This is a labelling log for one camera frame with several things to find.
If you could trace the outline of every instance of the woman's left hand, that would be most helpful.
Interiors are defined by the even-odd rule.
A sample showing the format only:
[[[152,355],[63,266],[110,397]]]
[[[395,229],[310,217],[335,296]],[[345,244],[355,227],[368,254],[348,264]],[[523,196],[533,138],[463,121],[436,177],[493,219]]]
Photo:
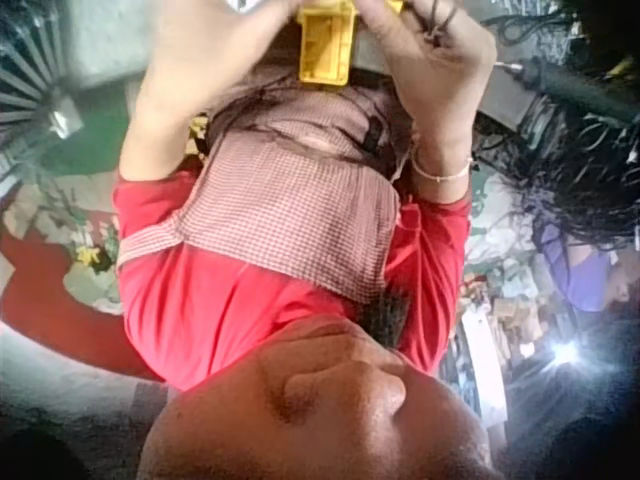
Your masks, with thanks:
[[[263,0],[246,14],[225,0],[161,0],[144,89],[187,119],[215,104],[260,61],[302,0]]]

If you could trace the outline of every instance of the black tool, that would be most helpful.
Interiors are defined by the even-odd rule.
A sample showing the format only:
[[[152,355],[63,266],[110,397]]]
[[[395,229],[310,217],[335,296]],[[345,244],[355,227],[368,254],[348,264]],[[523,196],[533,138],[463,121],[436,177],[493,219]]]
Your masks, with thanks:
[[[625,124],[640,123],[640,106],[637,104],[614,97],[594,82],[540,57],[514,63],[497,62],[496,67],[510,73],[529,90],[546,93],[556,100]]]

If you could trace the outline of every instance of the purple shirt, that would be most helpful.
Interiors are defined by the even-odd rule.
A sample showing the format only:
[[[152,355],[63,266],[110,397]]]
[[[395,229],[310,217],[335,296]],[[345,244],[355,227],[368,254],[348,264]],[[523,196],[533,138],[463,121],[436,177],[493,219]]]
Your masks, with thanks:
[[[567,301],[585,312],[601,312],[611,261],[609,254],[595,250],[584,262],[569,267],[564,239],[557,227],[547,225],[542,233],[542,253],[556,287]]]

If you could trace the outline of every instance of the yellow box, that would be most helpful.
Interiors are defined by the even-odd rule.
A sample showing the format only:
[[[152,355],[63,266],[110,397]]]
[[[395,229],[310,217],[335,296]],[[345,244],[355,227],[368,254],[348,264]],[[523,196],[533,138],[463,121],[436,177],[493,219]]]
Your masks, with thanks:
[[[402,1],[387,1],[400,12]],[[302,26],[300,81],[336,86],[347,84],[356,15],[351,0],[329,0],[300,9],[297,16]]]

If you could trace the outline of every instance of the hand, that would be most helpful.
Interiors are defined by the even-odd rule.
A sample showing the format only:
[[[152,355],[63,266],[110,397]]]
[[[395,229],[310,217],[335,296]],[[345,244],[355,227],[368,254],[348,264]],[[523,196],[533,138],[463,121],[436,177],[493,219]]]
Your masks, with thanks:
[[[184,120],[215,104],[258,63],[299,0],[264,0],[239,14],[225,0],[161,0],[143,92]]]
[[[383,0],[354,3],[382,46],[417,131],[431,142],[468,144],[468,157],[475,115],[496,61],[493,35],[457,10],[439,42],[426,41],[425,25],[442,25],[454,8],[451,0],[408,0],[400,16]]]

